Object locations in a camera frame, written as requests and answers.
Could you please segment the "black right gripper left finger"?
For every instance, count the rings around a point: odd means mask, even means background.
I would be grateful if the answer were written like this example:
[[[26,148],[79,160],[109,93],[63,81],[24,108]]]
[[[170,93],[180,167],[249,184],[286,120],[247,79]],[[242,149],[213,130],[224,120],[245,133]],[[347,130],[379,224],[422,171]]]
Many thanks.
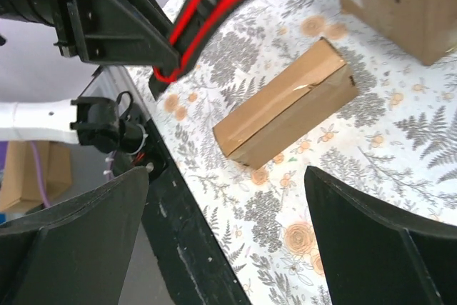
[[[135,167],[1,225],[1,303],[117,304],[149,187]]]

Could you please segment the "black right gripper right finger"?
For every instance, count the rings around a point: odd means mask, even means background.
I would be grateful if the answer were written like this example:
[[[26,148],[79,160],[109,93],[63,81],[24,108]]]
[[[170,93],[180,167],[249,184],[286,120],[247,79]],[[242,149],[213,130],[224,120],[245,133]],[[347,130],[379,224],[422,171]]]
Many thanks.
[[[315,166],[306,199],[333,304],[455,304],[456,227],[359,191]]]

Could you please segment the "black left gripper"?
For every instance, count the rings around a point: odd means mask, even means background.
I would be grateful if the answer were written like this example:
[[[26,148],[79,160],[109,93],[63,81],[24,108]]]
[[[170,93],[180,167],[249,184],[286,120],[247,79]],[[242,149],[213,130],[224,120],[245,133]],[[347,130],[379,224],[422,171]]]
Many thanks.
[[[98,65],[176,67],[171,22],[155,0],[1,0],[1,18],[65,28],[65,57]]]

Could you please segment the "small cardboard express box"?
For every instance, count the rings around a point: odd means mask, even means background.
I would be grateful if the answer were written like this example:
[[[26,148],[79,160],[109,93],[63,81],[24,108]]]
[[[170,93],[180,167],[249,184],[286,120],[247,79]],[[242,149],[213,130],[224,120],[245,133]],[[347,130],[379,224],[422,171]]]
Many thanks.
[[[358,96],[352,68],[322,37],[217,123],[222,154],[259,169]]]

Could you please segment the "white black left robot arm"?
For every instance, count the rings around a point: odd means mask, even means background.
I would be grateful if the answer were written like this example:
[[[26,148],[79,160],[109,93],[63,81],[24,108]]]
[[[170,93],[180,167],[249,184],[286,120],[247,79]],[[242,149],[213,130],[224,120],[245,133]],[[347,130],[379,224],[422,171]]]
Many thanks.
[[[1,0],[1,17],[53,28],[60,54],[87,64],[149,65],[169,73],[181,61],[168,40],[171,22],[156,0]],[[13,106],[5,136],[108,153],[121,143],[125,126],[114,101],[81,97]]]

